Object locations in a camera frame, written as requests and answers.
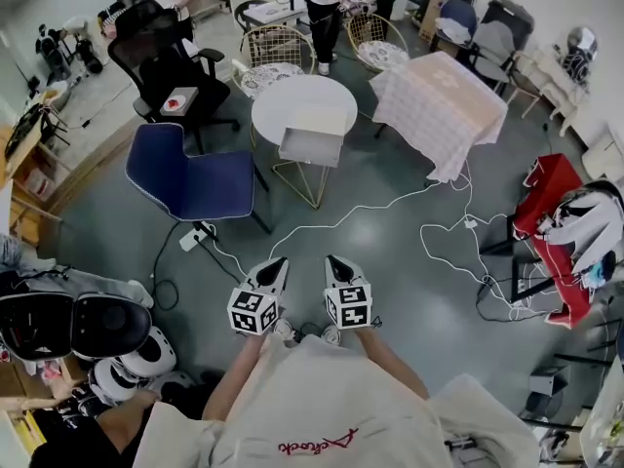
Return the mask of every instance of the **patterned seat cushion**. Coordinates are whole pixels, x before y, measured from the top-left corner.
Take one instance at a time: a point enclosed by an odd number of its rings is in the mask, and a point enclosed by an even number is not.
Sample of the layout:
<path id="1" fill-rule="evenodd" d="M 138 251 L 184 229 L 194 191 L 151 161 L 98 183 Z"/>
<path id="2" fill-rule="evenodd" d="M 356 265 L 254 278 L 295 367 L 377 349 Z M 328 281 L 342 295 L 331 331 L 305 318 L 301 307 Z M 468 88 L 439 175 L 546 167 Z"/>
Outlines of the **patterned seat cushion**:
<path id="1" fill-rule="evenodd" d="M 410 60 L 403 49 L 379 40 L 362 42 L 358 47 L 358 55 L 364 62 L 382 71 Z"/>
<path id="2" fill-rule="evenodd" d="M 289 62 L 273 62 L 248 70 L 241 79 L 241 89 L 249 98 L 256 99 L 269 85 L 282 78 L 303 74 L 303 69 Z"/>

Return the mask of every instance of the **blue chair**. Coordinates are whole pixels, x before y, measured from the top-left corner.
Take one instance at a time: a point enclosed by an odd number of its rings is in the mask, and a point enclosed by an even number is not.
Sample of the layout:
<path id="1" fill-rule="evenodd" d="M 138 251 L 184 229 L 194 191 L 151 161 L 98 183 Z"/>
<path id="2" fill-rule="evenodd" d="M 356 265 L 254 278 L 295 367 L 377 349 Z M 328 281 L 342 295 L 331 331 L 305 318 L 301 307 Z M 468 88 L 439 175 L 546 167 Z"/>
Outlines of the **blue chair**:
<path id="1" fill-rule="evenodd" d="M 464 26 L 468 29 L 471 39 L 474 36 L 475 31 L 477 31 L 477 14 L 475 13 L 475 9 L 472 5 L 468 2 L 464 2 L 463 0 L 448 0 L 440 9 L 440 18 L 454 20 Z M 431 40 L 431 46 L 429 47 L 430 52 L 436 52 L 438 50 L 438 43 L 441 39 L 453 43 L 446 36 L 444 31 L 437 29 L 436 34 Z"/>
<path id="2" fill-rule="evenodd" d="M 254 177 L 269 188 L 251 151 L 188 157 L 182 149 L 184 128 L 172 123 L 141 125 L 126 162 L 126 176 L 147 198 L 179 221 L 216 240 L 203 220 L 251 215 L 267 233 L 271 229 L 254 211 Z"/>

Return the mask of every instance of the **checkered tablecloth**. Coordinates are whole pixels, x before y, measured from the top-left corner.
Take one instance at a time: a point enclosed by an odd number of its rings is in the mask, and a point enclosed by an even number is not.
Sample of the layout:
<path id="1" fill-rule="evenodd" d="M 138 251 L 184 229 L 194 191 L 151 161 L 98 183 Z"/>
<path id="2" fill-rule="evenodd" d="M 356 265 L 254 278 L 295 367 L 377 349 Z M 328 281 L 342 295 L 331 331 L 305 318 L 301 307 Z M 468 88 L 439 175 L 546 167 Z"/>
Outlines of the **checkered tablecloth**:
<path id="1" fill-rule="evenodd" d="M 394 128 L 436 165 L 429 178 L 455 180 L 475 144 L 495 143 L 507 104 L 445 52 L 415 58 L 370 80 L 372 120 Z"/>

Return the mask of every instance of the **red object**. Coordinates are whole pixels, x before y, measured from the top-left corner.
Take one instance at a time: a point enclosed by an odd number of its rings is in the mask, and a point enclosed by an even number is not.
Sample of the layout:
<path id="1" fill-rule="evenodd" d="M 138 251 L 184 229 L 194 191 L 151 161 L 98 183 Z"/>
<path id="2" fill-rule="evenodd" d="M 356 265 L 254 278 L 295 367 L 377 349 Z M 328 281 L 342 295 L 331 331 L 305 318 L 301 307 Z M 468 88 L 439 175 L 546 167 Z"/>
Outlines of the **red object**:
<path id="1" fill-rule="evenodd" d="M 526 178 L 526 185 L 532 189 L 516 208 L 514 227 L 521 236 L 534 236 L 542 217 L 552 216 L 564 194 L 577 189 L 583 182 L 566 156 L 551 154 L 537 158 L 537 165 Z M 580 284 L 572 285 L 576 276 L 572 275 L 572 260 L 567 247 L 548 245 L 535 237 L 530 240 L 551 275 L 555 277 L 555 285 L 564 302 L 563 308 L 549 314 L 546 322 L 571 329 L 589 312 L 589 290 L 583 289 Z"/>

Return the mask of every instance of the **round table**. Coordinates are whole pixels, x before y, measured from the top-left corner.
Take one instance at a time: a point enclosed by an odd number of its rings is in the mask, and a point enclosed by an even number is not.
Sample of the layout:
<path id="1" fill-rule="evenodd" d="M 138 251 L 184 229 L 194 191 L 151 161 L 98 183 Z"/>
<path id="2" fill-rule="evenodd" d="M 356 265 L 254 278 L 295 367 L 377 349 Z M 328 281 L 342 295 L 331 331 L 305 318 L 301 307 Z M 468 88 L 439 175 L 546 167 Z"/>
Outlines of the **round table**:
<path id="1" fill-rule="evenodd" d="M 347 113 L 345 134 L 351 130 L 358 117 L 358 104 L 346 87 L 331 78 L 305 74 L 284 78 L 267 87 L 253 103 L 253 126 L 263 138 L 279 146 L 282 143 L 286 126 L 290 122 L 291 113 L 296 112 L 301 105 L 305 104 L 324 104 L 343 108 Z M 307 196 L 280 173 L 280 169 L 286 165 L 297 166 Z M 312 195 L 299 162 L 278 163 L 273 166 L 272 170 L 312 208 L 318 210 L 330 174 L 329 167 L 323 167 L 316 198 Z"/>

